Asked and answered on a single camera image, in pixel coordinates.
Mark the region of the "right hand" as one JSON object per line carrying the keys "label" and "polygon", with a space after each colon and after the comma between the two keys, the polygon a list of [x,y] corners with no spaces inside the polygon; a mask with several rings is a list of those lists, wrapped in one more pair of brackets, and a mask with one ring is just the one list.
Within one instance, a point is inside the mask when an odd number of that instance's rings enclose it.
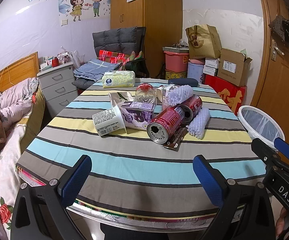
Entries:
{"label": "right hand", "polygon": [[288,212],[287,210],[282,207],[279,218],[277,219],[276,222],[276,239],[278,239],[278,237],[281,235],[281,233],[283,232],[284,226],[285,226],[285,218],[287,217]]}

